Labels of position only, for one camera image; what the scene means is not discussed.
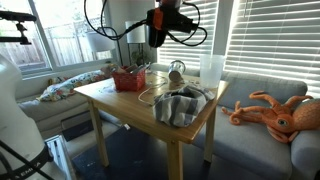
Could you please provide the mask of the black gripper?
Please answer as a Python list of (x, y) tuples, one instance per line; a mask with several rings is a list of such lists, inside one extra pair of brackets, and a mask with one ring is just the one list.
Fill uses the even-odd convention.
[(146, 24), (161, 31), (179, 31), (190, 33), (198, 25), (192, 19), (182, 15), (175, 8), (158, 7), (147, 12)]

